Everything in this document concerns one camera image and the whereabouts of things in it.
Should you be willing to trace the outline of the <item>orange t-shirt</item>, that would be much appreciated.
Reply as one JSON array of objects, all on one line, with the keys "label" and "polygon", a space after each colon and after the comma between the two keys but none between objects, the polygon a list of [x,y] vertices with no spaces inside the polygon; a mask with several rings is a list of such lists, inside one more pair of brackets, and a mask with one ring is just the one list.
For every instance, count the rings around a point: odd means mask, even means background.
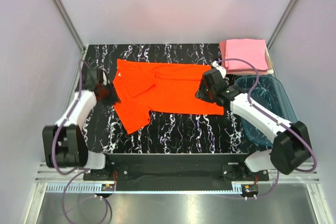
[{"label": "orange t-shirt", "polygon": [[113,85],[120,99],[114,105],[128,134],[150,123],[151,111],[224,115],[224,108],[196,98],[209,65],[117,60]]}]

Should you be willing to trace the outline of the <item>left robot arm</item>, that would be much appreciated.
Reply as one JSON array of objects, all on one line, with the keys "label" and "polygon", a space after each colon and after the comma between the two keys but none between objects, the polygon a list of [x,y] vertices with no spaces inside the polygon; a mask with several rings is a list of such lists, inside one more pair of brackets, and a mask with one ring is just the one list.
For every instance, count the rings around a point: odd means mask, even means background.
[{"label": "left robot arm", "polygon": [[82,134],[83,125],[91,110],[101,102],[115,105],[120,99],[112,82],[99,83],[89,90],[79,89],[74,93],[65,113],[53,125],[43,128],[45,161],[60,175],[68,175],[79,169],[95,172],[103,180],[113,175],[106,154],[88,150]]}]

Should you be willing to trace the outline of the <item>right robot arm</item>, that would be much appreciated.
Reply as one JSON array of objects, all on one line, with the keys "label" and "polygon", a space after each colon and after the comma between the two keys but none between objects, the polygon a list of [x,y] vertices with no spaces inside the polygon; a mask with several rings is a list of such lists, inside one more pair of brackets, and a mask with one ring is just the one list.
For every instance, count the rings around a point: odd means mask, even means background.
[{"label": "right robot arm", "polygon": [[289,175],[294,170],[302,171],[300,165],[311,158],[314,171],[317,158],[313,153],[307,126],[301,121],[292,123],[285,120],[251,98],[237,85],[228,86],[224,80],[223,67],[211,67],[202,75],[196,98],[222,106],[237,114],[261,131],[271,142],[268,151],[255,152],[246,157],[238,167],[239,176],[250,180],[262,170],[275,169]]}]

